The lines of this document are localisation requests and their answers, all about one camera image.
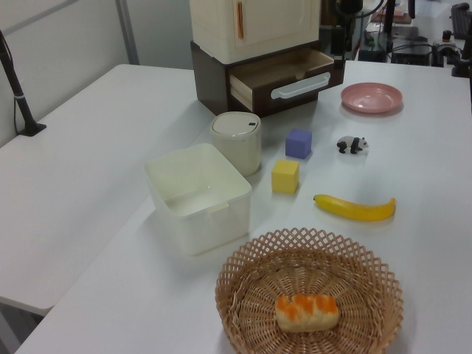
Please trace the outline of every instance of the open drawer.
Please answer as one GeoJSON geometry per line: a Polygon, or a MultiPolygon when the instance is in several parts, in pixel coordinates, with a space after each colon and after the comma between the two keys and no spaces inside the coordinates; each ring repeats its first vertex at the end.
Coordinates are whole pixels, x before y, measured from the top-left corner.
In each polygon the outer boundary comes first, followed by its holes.
{"type": "Polygon", "coordinates": [[[229,70],[230,94],[260,117],[316,100],[318,92],[342,83],[334,59],[301,48],[229,70]]]}

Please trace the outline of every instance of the white plastic container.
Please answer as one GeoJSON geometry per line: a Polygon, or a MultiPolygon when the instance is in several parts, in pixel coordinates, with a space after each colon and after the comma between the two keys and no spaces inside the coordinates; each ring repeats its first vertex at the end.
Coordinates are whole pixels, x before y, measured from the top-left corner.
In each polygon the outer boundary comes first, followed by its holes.
{"type": "Polygon", "coordinates": [[[149,161],[156,211],[186,254],[199,254],[249,230],[251,185],[211,144],[149,161]]]}
{"type": "Polygon", "coordinates": [[[260,118],[246,112],[226,112],[211,126],[212,144],[243,176],[257,171],[262,155],[260,118]]]}
{"type": "Polygon", "coordinates": [[[319,39],[321,0],[190,0],[193,40],[223,64],[319,39]]]}

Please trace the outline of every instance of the foam block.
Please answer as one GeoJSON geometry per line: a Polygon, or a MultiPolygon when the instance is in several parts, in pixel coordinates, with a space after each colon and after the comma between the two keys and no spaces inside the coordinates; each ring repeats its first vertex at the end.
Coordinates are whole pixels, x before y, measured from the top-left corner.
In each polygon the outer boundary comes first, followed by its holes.
{"type": "Polygon", "coordinates": [[[305,159],[311,152],[312,133],[293,129],[285,138],[285,155],[305,159]]]}
{"type": "Polygon", "coordinates": [[[272,192],[294,194],[299,181],[299,163],[277,160],[272,169],[272,192]]]}

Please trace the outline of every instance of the banana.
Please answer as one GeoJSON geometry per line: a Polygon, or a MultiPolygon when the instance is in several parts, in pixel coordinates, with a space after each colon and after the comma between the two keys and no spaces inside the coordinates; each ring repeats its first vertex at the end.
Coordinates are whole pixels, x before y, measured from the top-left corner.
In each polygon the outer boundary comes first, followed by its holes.
{"type": "Polygon", "coordinates": [[[313,197],[316,204],[328,212],[357,221],[379,221],[387,219],[395,212],[395,198],[386,204],[362,205],[344,201],[327,194],[313,197]]]}

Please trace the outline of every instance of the square bin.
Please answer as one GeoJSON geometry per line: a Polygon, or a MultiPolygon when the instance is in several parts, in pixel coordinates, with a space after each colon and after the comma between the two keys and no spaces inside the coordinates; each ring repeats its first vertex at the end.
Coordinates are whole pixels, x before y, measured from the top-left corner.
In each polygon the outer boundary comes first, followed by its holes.
{"type": "Polygon", "coordinates": [[[149,161],[156,212],[186,254],[199,254],[249,230],[251,185],[211,144],[149,161]]]}

